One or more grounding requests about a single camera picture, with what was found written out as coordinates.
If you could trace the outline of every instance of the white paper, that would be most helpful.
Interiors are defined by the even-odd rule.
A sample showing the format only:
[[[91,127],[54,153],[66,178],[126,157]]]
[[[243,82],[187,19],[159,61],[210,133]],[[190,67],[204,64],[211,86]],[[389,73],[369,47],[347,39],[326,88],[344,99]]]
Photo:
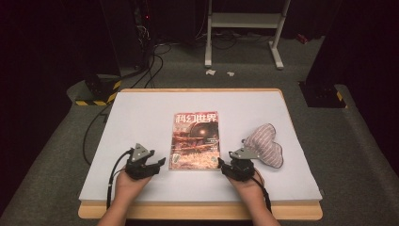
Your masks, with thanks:
[[[278,91],[248,92],[120,92],[112,107],[97,153],[79,199],[105,201],[109,176],[117,159],[136,143],[155,155],[147,164],[168,162],[173,115],[217,111],[221,157],[242,147],[258,126],[271,123],[281,145],[280,169],[252,160],[262,173],[271,201],[319,201],[319,188],[297,140],[286,104]],[[125,157],[118,166],[126,164]],[[239,197],[226,177],[215,171],[168,170],[165,164],[137,198],[140,202],[236,202]]]

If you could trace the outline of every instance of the wooden table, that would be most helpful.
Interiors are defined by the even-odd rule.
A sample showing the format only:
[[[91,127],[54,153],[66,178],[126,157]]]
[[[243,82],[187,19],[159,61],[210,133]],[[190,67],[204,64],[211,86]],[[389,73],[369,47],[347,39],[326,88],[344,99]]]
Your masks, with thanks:
[[[122,92],[218,92],[218,91],[278,91],[279,89],[124,89]],[[101,218],[105,201],[82,201],[80,218]],[[273,215],[277,219],[317,220],[323,216],[319,201],[272,201]],[[241,202],[136,202],[128,212],[135,219],[250,219]]]

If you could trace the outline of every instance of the metal stand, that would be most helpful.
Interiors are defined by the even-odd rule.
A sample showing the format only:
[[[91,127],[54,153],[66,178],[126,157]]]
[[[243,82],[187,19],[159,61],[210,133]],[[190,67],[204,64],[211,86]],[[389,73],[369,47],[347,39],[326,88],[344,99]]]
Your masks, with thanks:
[[[212,27],[275,28],[276,34],[274,40],[269,42],[269,46],[276,62],[276,67],[282,70],[284,66],[279,56],[277,45],[290,2],[291,0],[285,0],[282,13],[213,13],[212,0],[209,0],[205,67],[212,67]]]

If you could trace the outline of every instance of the magazine cover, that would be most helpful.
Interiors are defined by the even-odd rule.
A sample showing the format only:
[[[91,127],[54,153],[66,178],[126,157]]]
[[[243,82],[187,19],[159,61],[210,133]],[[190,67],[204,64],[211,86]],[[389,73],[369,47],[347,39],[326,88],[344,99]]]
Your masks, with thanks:
[[[218,122],[216,111],[175,114],[169,169],[217,169]]]

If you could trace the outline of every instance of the stuffed toy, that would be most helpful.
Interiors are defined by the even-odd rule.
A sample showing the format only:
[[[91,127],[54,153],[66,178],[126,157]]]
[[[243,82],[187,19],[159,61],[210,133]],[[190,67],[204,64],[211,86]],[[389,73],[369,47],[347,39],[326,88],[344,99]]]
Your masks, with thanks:
[[[267,166],[280,168],[283,163],[282,148],[274,141],[275,137],[274,126],[264,124],[244,140],[244,148],[256,153]]]

